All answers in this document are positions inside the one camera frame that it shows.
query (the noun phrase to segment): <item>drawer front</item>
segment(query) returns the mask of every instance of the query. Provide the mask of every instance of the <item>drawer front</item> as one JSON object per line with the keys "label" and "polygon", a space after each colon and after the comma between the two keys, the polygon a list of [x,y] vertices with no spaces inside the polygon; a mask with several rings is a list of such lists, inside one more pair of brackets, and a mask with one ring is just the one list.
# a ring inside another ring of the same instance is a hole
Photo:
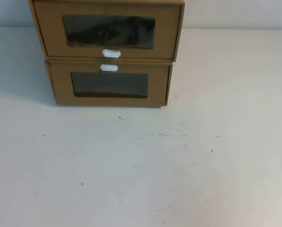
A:
{"label": "drawer front", "polygon": [[165,106],[169,65],[49,61],[61,105]]}
{"label": "drawer front", "polygon": [[181,5],[35,1],[34,8],[49,57],[104,58],[113,50],[124,59],[174,58]]}

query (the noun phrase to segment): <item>brown box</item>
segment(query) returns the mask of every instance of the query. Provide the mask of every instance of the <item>brown box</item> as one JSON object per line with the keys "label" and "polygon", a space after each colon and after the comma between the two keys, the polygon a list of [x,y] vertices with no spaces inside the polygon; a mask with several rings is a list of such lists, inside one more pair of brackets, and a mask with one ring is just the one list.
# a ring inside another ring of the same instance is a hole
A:
{"label": "brown box", "polygon": [[184,0],[29,0],[57,103],[164,106]]}

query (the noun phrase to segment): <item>white table surface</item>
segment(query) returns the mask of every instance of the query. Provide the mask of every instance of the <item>white table surface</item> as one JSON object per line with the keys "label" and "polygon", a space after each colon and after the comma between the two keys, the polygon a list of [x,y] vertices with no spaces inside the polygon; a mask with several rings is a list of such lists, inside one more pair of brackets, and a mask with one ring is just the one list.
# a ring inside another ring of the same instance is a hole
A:
{"label": "white table surface", "polygon": [[0,227],[277,226],[282,31],[184,30],[169,106],[119,108],[57,106],[0,27]]}

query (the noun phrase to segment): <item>white wall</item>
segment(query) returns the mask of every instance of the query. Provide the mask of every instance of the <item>white wall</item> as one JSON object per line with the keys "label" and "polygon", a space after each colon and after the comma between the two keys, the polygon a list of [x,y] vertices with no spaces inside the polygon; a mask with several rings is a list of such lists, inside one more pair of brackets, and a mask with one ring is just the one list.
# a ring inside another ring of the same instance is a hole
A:
{"label": "white wall", "polygon": [[[282,0],[185,0],[188,28],[282,29]],[[27,0],[0,0],[0,26],[32,26]]]}

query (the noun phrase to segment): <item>white handle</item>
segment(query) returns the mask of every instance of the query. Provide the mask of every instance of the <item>white handle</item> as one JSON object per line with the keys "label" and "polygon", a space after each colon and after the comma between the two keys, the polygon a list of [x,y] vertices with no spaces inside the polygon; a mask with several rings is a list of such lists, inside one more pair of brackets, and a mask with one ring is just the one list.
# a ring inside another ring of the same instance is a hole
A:
{"label": "white handle", "polygon": [[103,50],[102,54],[106,58],[119,58],[121,56],[120,51],[112,51],[112,50]]}
{"label": "white handle", "polygon": [[117,65],[101,65],[100,69],[102,71],[107,71],[107,72],[117,72],[118,71],[118,66]]}

